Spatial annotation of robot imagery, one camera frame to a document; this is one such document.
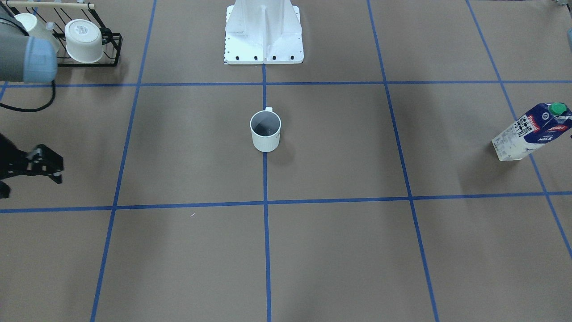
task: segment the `floor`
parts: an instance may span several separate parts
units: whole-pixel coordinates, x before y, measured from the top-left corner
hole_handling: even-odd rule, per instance
[[[566,7],[294,1],[304,63],[230,66],[232,0],[93,2],[119,66],[0,111],[65,160],[61,185],[5,181],[0,321],[572,320],[569,135],[516,162],[490,142],[572,104]]]

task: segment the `black cable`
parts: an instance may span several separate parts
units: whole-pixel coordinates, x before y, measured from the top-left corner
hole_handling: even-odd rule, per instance
[[[54,8],[55,13],[58,15],[59,19],[62,21],[62,23],[66,23],[62,16],[59,14],[58,9]],[[55,25],[58,26],[58,29],[62,32],[62,34],[64,33],[63,29],[57,24],[57,22],[55,22]]]
[[[55,81],[51,81],[51,99],[44,106],[41,106],[38,108],[17,108],[17,107],[13,107],[10,105],[0,103],[0,107],[4,107],[6,109],[9,109],[11,111],[16,111],[16,112],[24,112],[24,113],[39,112],[39,111],[45,109],[46,107],[50,106],[54,102],[54,99],[55,99]]]
[[[84,13],[85,17],[89,20],[89,22],[91,22],[92,20],[89,18],[88,14],[85,13],[85,11],[83,9],[81,9],[81,12]]]
[[[4,18],[0,18],[0,19],[7,21],[7,22],[11,23],[12,25],[16,26],[24,34],[24,36],[29,36],[26,29],[18,26],[17,23],[14,23],[13,21],[8,20],[8,19],[4,19]],[[10,105],[0,103],[0,107],[4,107],[5,109],[9,109],[11,111],[16,111],[16,112],[32,113],[32,112],[39,112],[39,111],[45,109],[46,107],[50,106],[54,102],[54,100],[55,100],[55,81],[51,81],[51,98],[50,98],[50,101],[47,102],[46,104],[44,104],[43,106],[38,107],[38,108],[17,108],[14,106],[10,106]]]
[[[4,5],[4,3],[2,3],[2,1],[0,1],[0,7],[4,9],[4,11],[8,14],[8,16],[10,16],[10,18],[14,18],[14,14],[10,10],[8,10],[8,8]]]
[[[67,16],[68,19],[70,19],[70,21],[72,21],[73,19],[70,17],[70,15],[67,14],[66,10],[59,8],[60,10],[62,10],[63,14]]]
[[[15,23],[14,21],[9,20],[9,19],[4,19],[4,18],[2,18],[2,17],[0,17],[0,20],[4,20],[4,21],[8,22],[9,24],[13,25],[14,27],[18,28],[18,29],[22,32],[22,34],[24,34],[24,36],[29,36],[29,35],[30,35],[30,34],[26,31],[26,29],[20,27],[20,26],[19,26],[17,23]]]

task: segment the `metal rack frame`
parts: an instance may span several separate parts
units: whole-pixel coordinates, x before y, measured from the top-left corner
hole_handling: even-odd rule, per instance
[[[109,28],[107,28],[105,26],[104,22],[101,20],[100,16],[96,12],[95,4],[90,3],[90,2],[88,2],[88,3],[65,3],[65,2],[30,2],[30,1],[10,1],[10,0],[5,0],[3,2],[3,4],[6,5],[6,7],[9,8],[9,10],[14,15],[20,14],[20,11],[17,9],[18,7],[20,7],[20,8],[23,7],[26,9],[26,11],[28,13],[33,12],[35,15],[40,17],[40,19],[43,20],[44,23],[48,23],[48,21],[46,21],[40,15],[40,13],[38,12],[38,9],[40,9],[40,8],[54,9],[55,13],[58,15],[59,19],[64,24],[64,26],[67,24],[67,22],[64,19],[64,17],[62,17],[62,14],[64,16],[66,16],[67,19],[69,19],[69,21],[73,20],[70,17],[70,15],[68,15],[68,13],[64,9],[80,10],[83,12],[83,14],[84,14],[85,18],[87,18],[87,20],[89,20],[89,21],[92,21],[92,19],[95,20],[95,22],[99,25],[100,31],[102,31],[102,34],[106,34],[109,36],[107,39],[107,42],[103,43],[103,45],[111,44],[111,46],[108,46],[104,50],[105,56],[111,62],[95,62],[92,64],[83,64],[83,63],[80,63],[80,62],[73,60],[69,55],[67,55],[67,52],[65,51],[65,48],[66,48],[65,33],[64,33],[63,29],[60,27],[60,25],[55,22],[55,26],[60,32],[56,32],[56,30],[54,29],[53,30],[53,36],[55,38],[57,38],[57,40],[60,42],[60,44],[63,48],[63,52],[66,53],[66,55],[64,57],[58,57],[58,66],[61,66],[61,67],[115,67],[119,63],[119,57],[121,55],[121,46],[123,44],[123,36],[120,33],[113,33]]]

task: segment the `mug handle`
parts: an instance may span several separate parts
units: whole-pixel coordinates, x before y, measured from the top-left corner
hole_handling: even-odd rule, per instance
[[[101,44],[106,45],[113,40],[113,33],[109,28],[100,28],[101,31]]]

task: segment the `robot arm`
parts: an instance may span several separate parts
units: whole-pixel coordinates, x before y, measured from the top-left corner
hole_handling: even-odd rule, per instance
[[[57,58],[48,40],[29,37],[22,24],[0,8],[0,81],[49,83],[55,78]],[[34,112],[43,109],[15,111]],[[63,158],[40,144],[30,153],[20,151],[0,134],[0,180],[17,175],[45,175],[62,182]],[[0,199],[8,198],[10,187],[0,181]]]
[[[0,81],[49,83],[57,72],[53,47],[26,34],[20,22],[0,10]]]

